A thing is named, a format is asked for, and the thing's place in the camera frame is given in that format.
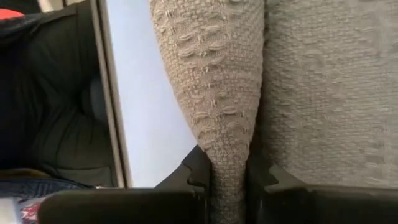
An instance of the red fabric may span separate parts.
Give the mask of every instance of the red fabric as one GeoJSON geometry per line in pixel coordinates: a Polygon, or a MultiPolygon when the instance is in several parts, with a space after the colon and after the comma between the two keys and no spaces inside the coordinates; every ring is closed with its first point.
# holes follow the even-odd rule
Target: red fabric
{"type": "Polygon", "coordinates": [[[8,10],[8,9],[0,9],[0,19],[10,19],[14,17],[21,17],[24,16],[22,13],[8,10]]]}

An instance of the person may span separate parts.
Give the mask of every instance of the person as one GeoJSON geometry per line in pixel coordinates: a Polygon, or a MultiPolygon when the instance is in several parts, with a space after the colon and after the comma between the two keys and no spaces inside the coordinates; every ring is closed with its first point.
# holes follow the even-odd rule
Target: person
{"type": "Polygon", "coordinates": [[[1,20],[0,55],[0,169],[115,187],[109,129],[90,101],[100,79],[90,2],[1,20]]]}

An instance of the woven fabric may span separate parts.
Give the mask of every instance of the woven fabric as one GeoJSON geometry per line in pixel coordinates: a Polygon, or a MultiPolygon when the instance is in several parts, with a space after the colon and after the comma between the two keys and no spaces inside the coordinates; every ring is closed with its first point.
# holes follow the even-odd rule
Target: woven fabric
{"type": "Polygon", "coordinates": [[[244,171],[261,94],[264,1],[152,0],[179,105],[213,163],[213,223],[244,220],[244,171]]]}
{"type": "Polygon", "coordinates": [[[398,1],[268,8],[264,151],[308,183],[398,187],[398,1]]]}

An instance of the beige textured fabric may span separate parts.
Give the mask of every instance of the beige textured fabric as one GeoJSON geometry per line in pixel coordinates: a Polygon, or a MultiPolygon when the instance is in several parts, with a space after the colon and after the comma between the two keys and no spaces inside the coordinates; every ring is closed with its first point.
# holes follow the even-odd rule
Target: beige textured fabric
{"type": "Polygon", "coordinates": [[[309,183],[398,187],[398,1],[269,0],[265,151],[309,183]]]}
{"type": "Polygon", "coordinates": [[[212,223],[242,223],[244,170],[261,94],[264,1],[152,0],[180,107],[213,163],[212,223]]]}

